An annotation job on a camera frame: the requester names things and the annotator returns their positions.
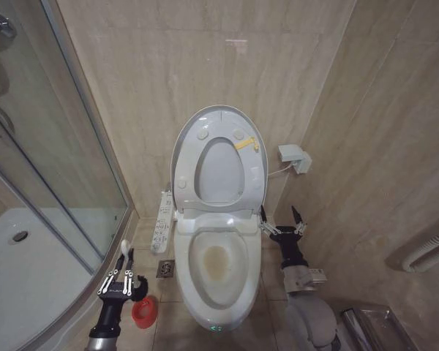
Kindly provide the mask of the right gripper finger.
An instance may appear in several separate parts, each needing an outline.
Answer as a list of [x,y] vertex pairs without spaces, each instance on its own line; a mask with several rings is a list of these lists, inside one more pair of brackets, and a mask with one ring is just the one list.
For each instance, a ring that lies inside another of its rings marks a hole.
[[291,206],[292,214],[294,222],[296,223],[296,233],[298,235],[303,235],[304,231],[307,228],[307,224],[304,222],[304,220],[301,217],[301,214],[297,211],[297,209],[292,205]]
[[268,223],[268,219],[263,205],[260,207],[260,228],[269,237],[271,237],[272,235],[280,234],[280,231],[276,227]]

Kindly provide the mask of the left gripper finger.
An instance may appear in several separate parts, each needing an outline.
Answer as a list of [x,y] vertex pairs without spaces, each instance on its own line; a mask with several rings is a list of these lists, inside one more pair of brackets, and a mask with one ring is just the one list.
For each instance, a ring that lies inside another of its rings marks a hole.
[[127,253],[127,264],[124,272],[124,289],[123,293],[125,295],[132,295],[132,278],[133,278],[133,271],[132,266],[134,263],[134,249],[129,249]]
[[97,294],[105,294],[109,287],[113,282],[117,282],[118,276],[121,273],[121,270],[123,268],[124,261],[127,259],[127,253],[121,253],[118,260],[116,261],[115,268],[110,270],[107,274],[107,276],[104,278],[100,288],[97,291]]

